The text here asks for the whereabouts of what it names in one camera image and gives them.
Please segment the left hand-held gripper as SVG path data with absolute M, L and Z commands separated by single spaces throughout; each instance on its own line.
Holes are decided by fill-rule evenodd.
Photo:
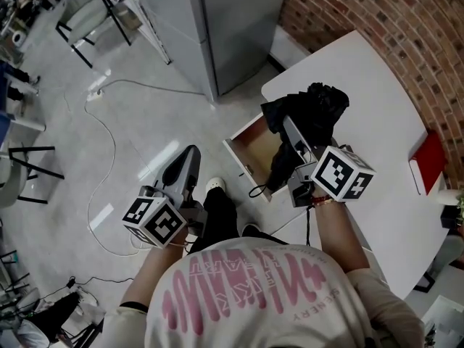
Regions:
M 195 145 L 169 159 L 155 184 L 141 187 L 123 215 L 123 225 L 140 241 L 158 248 L 165 248 L 182 228 L 202 237 L 207 213 L 192 196 L 200 162 L 201 153 Z

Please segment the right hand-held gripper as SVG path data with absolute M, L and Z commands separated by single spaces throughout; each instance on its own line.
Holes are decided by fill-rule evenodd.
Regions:
M 289 193 L 294 207 L 311 205 L 316 186 L 337 202 L 362 197 L 376 175 L 369 164 L 344 147 L 311 149 L 289 116 L 283 119 L 283 127 L 291 146 L 303 161 L 289 179 Z

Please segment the white drawer with brown inside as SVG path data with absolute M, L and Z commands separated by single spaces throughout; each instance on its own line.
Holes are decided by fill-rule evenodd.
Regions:
M 298 207 L 303 206 L 309 194 L 313 192 L 314 184 L 310 176 L 316 159 L 306 146 L 301 148 L 300 162 L 296 170 L 291 173 L 288 183 L 275 191 L 265 186 L 271 174 L 272 160 L 281 145 L 281 137 L 269 131 L 262 113 L 259 113 L 230 138 L 225 139 L 223 143 L 243 174 L 251 182 L 250 198 L 261 198 L 265 202 L 270 202 L 273 197 L 289 191 L 290 198 L 295 201 L 294 206 Z

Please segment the person's right forearm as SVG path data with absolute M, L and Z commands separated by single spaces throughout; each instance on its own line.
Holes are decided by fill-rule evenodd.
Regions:
M 313 191 L 312 201 L 322 250 L 332 257 L 345 273 L 369 268 L 368 258 L 345 205 L 334 201 L 320 187 Z

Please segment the person's left forearm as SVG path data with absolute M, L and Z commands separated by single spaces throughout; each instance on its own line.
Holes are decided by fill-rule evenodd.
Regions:
M 152 248 L 121 300 L 122 305 L 136 303 L 148 307 L 166 270 L 183 256 L 187 232 L 180 231 L 163 249 Z

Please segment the person's white shoe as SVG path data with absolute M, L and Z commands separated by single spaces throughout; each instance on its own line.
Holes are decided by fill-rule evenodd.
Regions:
M 216 189 L 216 188 L 226 191 L 225 181 L 222 178 L 214 177 L 214 178 L 209 179 L 205 186 L 205 192 L 208 193 L 209 191 Z

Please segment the person's black trousers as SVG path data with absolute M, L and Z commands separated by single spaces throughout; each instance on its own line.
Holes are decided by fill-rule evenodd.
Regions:
M 242 230 L 239 230 L 236 206 L 221 187 L 212 188 L 207 192 L 203 206 L 207 212 L 204 234 L 191 245 L 190 253 L 200 252 L 207 247 L 219 244 L 221 241 L 232 239 L 258 238 L 276 244 L 286 244 L 286 242 L 262 232 L 253 223 L 246 224 Z

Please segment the grey metal cabinet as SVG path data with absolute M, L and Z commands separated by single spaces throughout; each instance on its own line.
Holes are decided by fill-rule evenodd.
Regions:
M 211 102 L 266 63 L 283 0 L 140 0 L 174 67 Z

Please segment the red book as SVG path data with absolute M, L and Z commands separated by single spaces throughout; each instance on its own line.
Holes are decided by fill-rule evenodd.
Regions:
M 418 194 L 427 196 L 444 171 L 447 160 L 439 134 L 430 130 L 409 160 Z

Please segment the white shelf rack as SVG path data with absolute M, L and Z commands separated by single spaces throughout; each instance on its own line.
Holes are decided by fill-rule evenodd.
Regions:
M 137 16 L 141 22 L 141 26 L 138 28 L 138 31 L 144 36 L 145 39 L 157 50 L 158 54 L 161 56 L 162 60 L 166 65 L 171 63 L 165 47 L 163 46 L 159 36 L 157 35 L 156 30 L 152 22 L 150 21 L 146 10 L 144 9 L 141 0 L 128 0 L 126 6 Z

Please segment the white vase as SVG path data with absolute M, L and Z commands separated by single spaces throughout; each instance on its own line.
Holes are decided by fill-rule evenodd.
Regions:
M 436 194 L 438 203 L 445 206 L 457 206 L 462 192 L 458 189 L 442 189 Z

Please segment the person's cream printed shirt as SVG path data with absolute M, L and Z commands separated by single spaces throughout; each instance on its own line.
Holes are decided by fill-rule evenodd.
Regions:
M 324 252 L 235 238 L 187 255 L 148 307 L 104 319 L 102 348 L 423 348 L 421 319 L 370 269 Z

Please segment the small black box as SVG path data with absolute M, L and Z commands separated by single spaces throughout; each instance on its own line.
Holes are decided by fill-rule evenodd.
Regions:
M 461 210 L 454 206 L 445 206 L 440 215 L 443 228 L 458 229 L 462 225 Z

